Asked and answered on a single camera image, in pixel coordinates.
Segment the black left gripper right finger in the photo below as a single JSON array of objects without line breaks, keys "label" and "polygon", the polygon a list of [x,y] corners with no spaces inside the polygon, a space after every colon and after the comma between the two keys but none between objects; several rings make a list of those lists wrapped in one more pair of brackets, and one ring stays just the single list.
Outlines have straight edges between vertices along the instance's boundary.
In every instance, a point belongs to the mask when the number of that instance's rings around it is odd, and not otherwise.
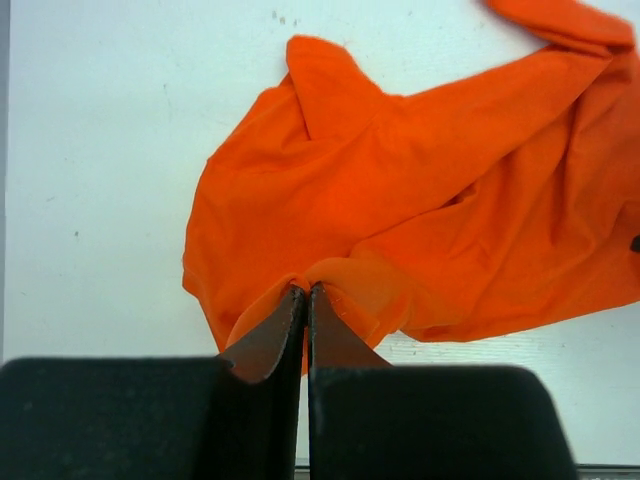
[{"label": "black left gripper right finger", "polygon": [[322,285],[308,317],[314,479],[574,479],[538,377],[508,365],[394,366],[341,320]]}]

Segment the orange t shirt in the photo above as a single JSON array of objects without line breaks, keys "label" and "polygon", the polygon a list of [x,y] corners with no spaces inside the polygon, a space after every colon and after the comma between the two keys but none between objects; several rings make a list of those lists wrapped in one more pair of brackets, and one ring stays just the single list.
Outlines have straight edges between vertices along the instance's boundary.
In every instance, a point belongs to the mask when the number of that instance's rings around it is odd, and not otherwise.
[{"label": "orange t shirt", "polygon": [[479,340],[639,299],[639,55],[578,1],[492,1],[537,52],[416,94],[297,35],[208,159],[183,286],[217,346],[322,284],[369,346]]}]

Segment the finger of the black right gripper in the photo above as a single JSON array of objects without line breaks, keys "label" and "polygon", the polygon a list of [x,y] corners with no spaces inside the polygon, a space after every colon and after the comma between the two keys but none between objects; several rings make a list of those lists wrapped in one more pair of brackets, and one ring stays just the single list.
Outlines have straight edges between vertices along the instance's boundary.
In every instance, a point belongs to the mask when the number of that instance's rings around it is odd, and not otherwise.
[{"label": "finger of the black right gripper", "polygon": [[630,244],[630,250],[634,253],[640,252],[640,235],[636,235]]}]

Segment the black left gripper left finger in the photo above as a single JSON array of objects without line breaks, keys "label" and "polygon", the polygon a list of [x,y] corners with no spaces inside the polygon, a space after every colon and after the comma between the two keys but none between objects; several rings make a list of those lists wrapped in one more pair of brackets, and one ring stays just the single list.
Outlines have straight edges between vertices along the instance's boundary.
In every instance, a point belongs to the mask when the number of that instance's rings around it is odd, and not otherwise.
[{"label": "black left gripper left finger", "polygon": [[305,293],[225,352],[1,369],[5,479],[290,479]]}]

